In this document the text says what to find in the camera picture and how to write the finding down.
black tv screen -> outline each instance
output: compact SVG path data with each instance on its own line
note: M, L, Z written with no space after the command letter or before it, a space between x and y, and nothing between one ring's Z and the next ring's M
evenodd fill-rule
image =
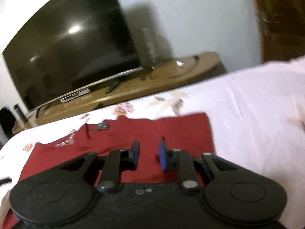
M118 0L50 0L3 55L28 109L141 65Z

wooden door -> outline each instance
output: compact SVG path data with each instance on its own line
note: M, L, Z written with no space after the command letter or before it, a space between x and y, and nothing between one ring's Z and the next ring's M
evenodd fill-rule
M305 55L305 0L254 0L262 62Z

black chair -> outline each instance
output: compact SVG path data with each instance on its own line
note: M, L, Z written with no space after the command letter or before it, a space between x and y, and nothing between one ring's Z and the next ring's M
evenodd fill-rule
M5 135L10 139L13 137L12 129L16 123L16 118L12 114L12 112L4 107L0 110L0 125L5 133Z

blue gripper pad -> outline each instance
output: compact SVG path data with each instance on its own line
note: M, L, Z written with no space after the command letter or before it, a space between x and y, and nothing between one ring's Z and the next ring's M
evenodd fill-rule
M160 159L161 169L163 171L165 171L167 168L166 155L167 155L167 153L165 152L165 149L163 148L163 144L162 144L162 142L160 142L159 143L159 159Z

circular cover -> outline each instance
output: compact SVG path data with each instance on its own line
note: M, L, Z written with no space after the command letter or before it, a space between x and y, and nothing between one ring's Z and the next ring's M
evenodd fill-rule
M49 170L18 183L10 205L18 219L52 225L76 217L92 197L92 187L77 172Z
M251 224L278 219L282 214L287 195L275 181L237 171L220 173L204 191L206 204L219 216L232 222Z

